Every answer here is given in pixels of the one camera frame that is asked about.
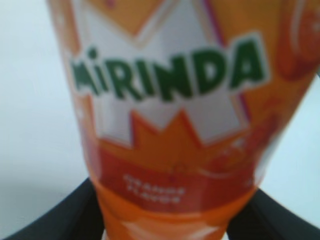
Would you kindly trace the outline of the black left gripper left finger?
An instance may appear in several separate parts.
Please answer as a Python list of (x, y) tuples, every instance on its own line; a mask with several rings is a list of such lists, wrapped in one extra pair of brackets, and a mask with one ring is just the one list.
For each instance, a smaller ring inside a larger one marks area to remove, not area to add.
[(89, 179), (73, 190), (0, 186), (2, 240), (101, 240), (104, 222)]

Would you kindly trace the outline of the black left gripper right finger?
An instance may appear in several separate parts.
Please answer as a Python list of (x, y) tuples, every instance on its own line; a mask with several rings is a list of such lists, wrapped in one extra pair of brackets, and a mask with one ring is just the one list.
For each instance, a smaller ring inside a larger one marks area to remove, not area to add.
[(259, 189), (227, 227), (230, 240), (320, 240), (320, 229)]

